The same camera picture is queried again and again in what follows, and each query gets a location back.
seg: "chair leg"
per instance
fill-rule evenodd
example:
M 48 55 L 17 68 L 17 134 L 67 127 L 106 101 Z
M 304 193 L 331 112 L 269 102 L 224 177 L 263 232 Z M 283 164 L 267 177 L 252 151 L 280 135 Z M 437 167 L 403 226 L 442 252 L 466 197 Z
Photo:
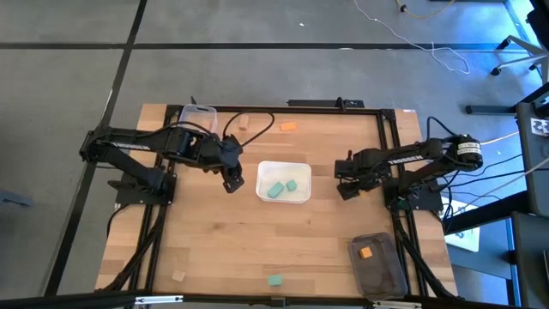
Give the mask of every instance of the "chair leg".
M 505 67 L 515 65 L 515 64 L 525 64 L 525 63 L 526 64 L 531 64 L 531 63 L 539 62 L 539 61 L 536 61 L 536 60 L 540 60 L 542 58 L 547 58 L 547 57 L 549 57 L 549 52 L 546 51 L 543 54 L 533 55 L 533 56 L 530 56 L 530 57 L 524 57 L 524 58 L 504 62 L 504 63 L 498 65 L 496 67 L 496 69 L 505 68 Z
M 541 62 L 541 80 L 544 84 L 549 82 L 549 58 Z
M 511 41 L 515 42 L 517 45 L 519 45 L 520 47 L 524 48 L 525 50 L 531 52 L 534 55 L 546 52 L 546 50 L 544 50 L 543 48 L 541 48 L 539 46 L 536 46 L 534 44 L 530 44 L 528 42 L 525 42 L 525 41 L 523 41 L 521 39 L 518 39 L 517 37 L 514 37 L 512 35 L 508 36 L 507 39 L 510 39 Z

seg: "white container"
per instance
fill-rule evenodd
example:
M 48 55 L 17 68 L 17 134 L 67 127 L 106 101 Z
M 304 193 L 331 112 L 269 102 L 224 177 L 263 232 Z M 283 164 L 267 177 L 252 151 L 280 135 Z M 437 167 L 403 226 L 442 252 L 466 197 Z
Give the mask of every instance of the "white container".
M 295 181 L 298 187 L 294 191 L 286 188 L 286 183 Z M 265 202 L 305 203 L 311 198 L 311 167 L 305 163 L 262 161 L 257 167 L 256 194 Z M 268 191 L 280 182 L 284 190 L 270 198 Z
M 214 132 L 217 127 L 217 111 L 215 108 L 210 106 L 199 106 L 199 105 L 186 105 L 183 107 L 181 112 L 181 117 L 179 121 L 189 121 L 203 126 L 205 129 L 208 129 L 210 132 Z M 184 128 L 189 128 L 193 130 L 199 130 L 193 125 L 190 124 L 180 124 Z

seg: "white cable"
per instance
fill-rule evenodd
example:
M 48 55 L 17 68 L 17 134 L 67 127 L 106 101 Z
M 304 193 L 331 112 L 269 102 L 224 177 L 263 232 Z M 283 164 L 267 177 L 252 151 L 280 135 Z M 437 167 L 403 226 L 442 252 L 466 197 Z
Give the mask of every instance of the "white cable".
M 515 131 L 515 132 L 513 132 L 513 133 L 510 133 L 510 134 L 508 134 L 508 135 L 506 135 L 506 136 L 501 136 L 501 137 L 498 137 L 498 138 L 494 138 L 494 139 L 492 139 L 492 140 L 490 140 L 490 141 L 481 142 L 480 145 L 483 145 L 483 146 L 484 146 L 484 145 L 487 145 L 487 144 L 491 144 L 491 143 L 493 143 L 493 142 L 499 142 L 499 141 L 501 141 L 501 140 L 503 140 L 503 139 L 505 139 L 505 138 L 507 138 L 507 137 L 514 136 L 515 134 L 518 134 L 518 131 Z
M 516 176 L 516 177 L 513 178 L 512 180 L 510 180 L 510 181 L 504 183 L 503 185 L 500 185 L 500 186 L 497 187 L 496 189 L 492 189 L 492 190 L 488 191 L 487 193 L 485 193 L 485 194 L 483 194 L 483 195 L 481 195 L 481 196 L 475 198 L 471 203 L 465 205 L 465 207 L 467 207 L 467 206 L 471 205 L 472 203 L 474 203 L 474 202 L 480 200 L 482 197 L 485 197 L 485 196 L 487 196 L 487 195 L 490 195 L 490 193 L 492 193 L 492 192 L 494 192 L 494 191 L 497 191 L 497 190 L 499 190 L 499 189 L 505 187 L 506 185 L 509 185 L 509 184 L 511 184 L 511 183 L 513 183 L 513 182 L 515 182 L 515 181 L 517 181 L 518 179 L 521 179 L 522 177 L 524 177 L 524 176 L 530 174 L 531 172 L 537 170 L 538 168 L 542 167 L 542 166 L 543 166 L 544 164 L 546 164 L 547 162 L 549 162 L 549 157 L 546 158 L 545 160 L 543 160 L 540 164 L 536 165 L 535 167 L 530 168 L 529 170 L 527 170 L 526 172 L 520 174 L 519 176 Z
M 408 43 L 409 45 L 413 46 L 413 47 L 416 47 L 416 48 L 419 48 L 420 50 L 424 51 L 424 52 L 431 52 L 431 57 L 435 60 L 437 60 L 437 62 L 443 66 L 446 67 L 447 70 L 450 70 L 450 71 L 458 71 L 458 72 L 461 72 L 463 74 L 469 74 L 471 73 L 471 71 L 469 70 L 469 65 L 467 63 L 467 60 L 465 60 L 464 57 L 462 57 L 460 54 L 458 54 L 457 52 L 455 52 L 453 49 L 449 48 L 449 47 L 440 47 L 440 48 L 435 48 L 435 43 L 433 43 L 431 41 L 431 45 L 432 45 L 432 48 L 430 50 L 428 49 L 425 49 L 419 45 L 416 45 L 412 42 L 410 42 L 408 39 L 396 34 L 395 30 L 393 30 L 391 27 L 387 26 L 386 23 L 384 23 L 383 21 L 380 21 L 378 20 L 377 18 L 371 18 L 368 16 L 368 14 L 366 14 L 366 12 L 364 12 L 360 7 L 359 7 L 359 4 L 357 3 L 357 0 L 354 0 L 354 4 L 356 5 L 357 9 L 359 9 L 360 12 L 362 12 L 362 14 L 364 14 L 364 16 L 366 16 L 367 19 L 369 19 L 370 21 L 376 21 L 376 22 L 379 22 L 380 24 L 384 25 L 391 33 L 393 33 L 393 35 L 399 39 L 403 39 L 406 43 Z M 435 51 L 441 51 L 441 50 L 448 50 L 448 51 L 451 51 L 453 52 L 457 57 L 459 57 L 463 63 L 465 64 L 465 67 L 467 68 L 467 71 L 464 71 L 464 70 L 460 70 L 460 69 L 452 69 L 450 68 L 444 61 L 440 60 L 437 58 L 437 56 L 435 56 Z

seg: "black desk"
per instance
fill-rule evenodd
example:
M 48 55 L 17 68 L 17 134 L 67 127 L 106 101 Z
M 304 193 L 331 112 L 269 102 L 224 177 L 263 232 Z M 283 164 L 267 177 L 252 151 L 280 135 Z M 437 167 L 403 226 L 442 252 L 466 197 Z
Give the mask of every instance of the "black desk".
M 549 220 L 513 213 L 515 260 L 522 306 L 549 308 L 544 250 L 549 250 Z

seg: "black clamp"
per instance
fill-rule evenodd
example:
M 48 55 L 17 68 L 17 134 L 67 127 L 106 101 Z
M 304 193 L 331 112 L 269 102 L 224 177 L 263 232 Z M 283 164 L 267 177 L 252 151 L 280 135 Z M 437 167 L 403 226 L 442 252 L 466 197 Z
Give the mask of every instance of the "black clamp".
M 284 297 L 271 297 L 270 306 L 273 308 L 286 308 L 286 299 Z
M 335 100 L 335 107 L 338 107 L 341 112 L 347 111 L 346 104 L 347 104 L 347 100 L 344 100 L 341 97 L 338 97 L 337 100 Z

